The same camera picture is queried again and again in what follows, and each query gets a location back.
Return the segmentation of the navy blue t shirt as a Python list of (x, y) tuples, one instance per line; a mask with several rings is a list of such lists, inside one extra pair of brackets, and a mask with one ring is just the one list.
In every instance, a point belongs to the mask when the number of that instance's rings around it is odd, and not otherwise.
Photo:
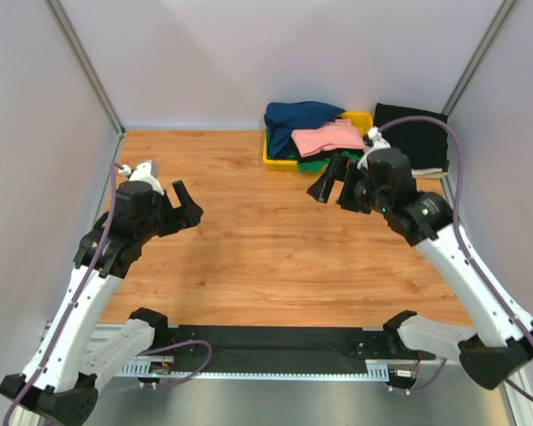
[(264, 123), (269, 134), (268, 155), (271, 159), (285, 158), (294, 130), (315, 130), (326, 122), (334, 122), (346, 110), (319, 101), (295, 103), (271, 102), (266, 106)]

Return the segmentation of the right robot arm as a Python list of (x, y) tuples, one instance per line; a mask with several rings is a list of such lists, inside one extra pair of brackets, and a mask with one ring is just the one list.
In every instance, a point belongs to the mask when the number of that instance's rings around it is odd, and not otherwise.
[(457, 361), (487, 390), (533, 359), (533, 317), (502, 288), (463, 227), (454, 225), (446, 200), (418, 190), (405, 154), (377, 150), (363, 165), (335, 155), (307, 192), (327, 202), (337, 181), (343, 184), (339, 207), (381, 214), (441, 274), (473, 321), (471, 327), (452, 326), (403, 312), (386, 323), (391, 330), (383, 334), (382, 346), (389, 356), (399, 359), (414, 350)]

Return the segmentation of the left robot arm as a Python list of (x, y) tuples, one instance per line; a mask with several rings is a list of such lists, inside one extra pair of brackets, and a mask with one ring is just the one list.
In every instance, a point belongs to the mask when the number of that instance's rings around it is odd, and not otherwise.
[(58, 425), (82, 425), (107, 383), (130, 360), (185, 347), (172, 341), (165, 315), (138, 308), (120, 331), (96, 350), (87, 350), (101, 313), (144, 245), (199, 225), (203, 215), (182, 181), (172, 184), (180, 202), (172, 205), (152, 160), (135, 167), (113, 164), (109, 181), (109, 209), (79, 242), (52, 324), (23, 370), (0, 384), (0, 394), (11, 402), (5, 425), (24, 414)]

